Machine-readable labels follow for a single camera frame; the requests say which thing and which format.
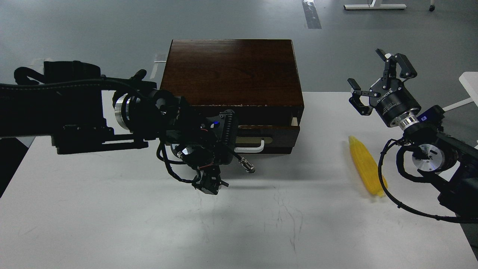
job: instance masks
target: table surface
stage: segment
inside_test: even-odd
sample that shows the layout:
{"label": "table surface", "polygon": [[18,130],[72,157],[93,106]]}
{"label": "table surface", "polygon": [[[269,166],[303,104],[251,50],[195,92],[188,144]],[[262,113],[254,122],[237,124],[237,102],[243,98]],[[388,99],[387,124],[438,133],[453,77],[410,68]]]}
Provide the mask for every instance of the table surface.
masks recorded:
{"label": "table surface", "polygon": [[[249,156],[252,175],[236,163],[221,167],[230,187],[218,196],[170,178],[157,143],[59,156],[49,137],[38,137],[0,200],[0,268],[476,268],[458,224],[367,193],[348,136],[377,159],[401,132],[376,114],[360,116],[349,95],[305,92],[292,154]],[[419,210],[453,215],[432,186],[398,175],[395,152],[385,159],[390,191]]]}

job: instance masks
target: gray floor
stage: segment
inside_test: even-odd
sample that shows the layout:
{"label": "gray floor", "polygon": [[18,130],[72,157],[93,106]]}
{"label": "gray floor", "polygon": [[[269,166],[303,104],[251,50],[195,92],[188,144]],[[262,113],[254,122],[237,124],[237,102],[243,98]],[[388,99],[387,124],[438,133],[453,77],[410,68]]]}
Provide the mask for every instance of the gray floor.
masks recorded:
{"label": "gray floor", "polygon": [[[382,74],[374,52],[382,48],[408,56],[418,77],[406,86],[424,109],[469,97],[458,78],[478,71],[478,1],[439,0],[434,12],[428,0],[384,1],[405,3],[404,11],[342,7],[365,2],[316,0],[322,28],[308,29],[301,0],[0,0],[0,81],[13,83],[15,68],[36,68],[46,58],[128,78],[140,68],[150,72],[172,39],[285,38],[293,40],[303,91],[349,91],[349,77],[368,87]],[[160,65],[158,83],[161,73]],[[448,112],[444,126],[475,146],[478,107]],[[474,245],[476,234],[468,233]]]}

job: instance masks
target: drawer handle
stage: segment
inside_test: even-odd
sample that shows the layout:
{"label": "drawer handle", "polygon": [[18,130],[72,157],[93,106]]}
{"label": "drawer handle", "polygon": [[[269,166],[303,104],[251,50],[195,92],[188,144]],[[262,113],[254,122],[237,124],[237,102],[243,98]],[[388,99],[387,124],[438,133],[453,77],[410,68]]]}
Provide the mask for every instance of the drawer handle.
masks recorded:
{"label": "drawer handle", "polygon": [[259,153],[264,149],[264,139],[261,139],[261,145],[259,147],[236,147],[234,149],[237,153]]}

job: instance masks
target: dark wood lid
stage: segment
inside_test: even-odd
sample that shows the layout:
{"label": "dark wood lid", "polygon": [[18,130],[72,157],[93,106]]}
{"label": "dark wood lid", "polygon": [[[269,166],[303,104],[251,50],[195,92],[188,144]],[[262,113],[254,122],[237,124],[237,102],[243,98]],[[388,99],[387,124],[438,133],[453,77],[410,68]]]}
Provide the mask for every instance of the dark wood lid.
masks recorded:
{"label": "dark wood lid", "polygon": [[173,40],[160,88],[193,106],[304,106],[291,40]]}

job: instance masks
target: wooden box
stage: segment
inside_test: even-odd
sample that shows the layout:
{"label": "wooden box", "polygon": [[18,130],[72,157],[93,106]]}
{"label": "wooden box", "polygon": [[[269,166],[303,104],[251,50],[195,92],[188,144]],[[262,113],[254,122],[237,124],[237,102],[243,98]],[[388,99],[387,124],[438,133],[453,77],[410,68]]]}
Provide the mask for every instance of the wooden box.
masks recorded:
{"label": "wooden box", "polygon": [[237,146],[289,154],[300,131],[304,100],[291,40],[173,40],[161,89],[206,117],[232,109]]}

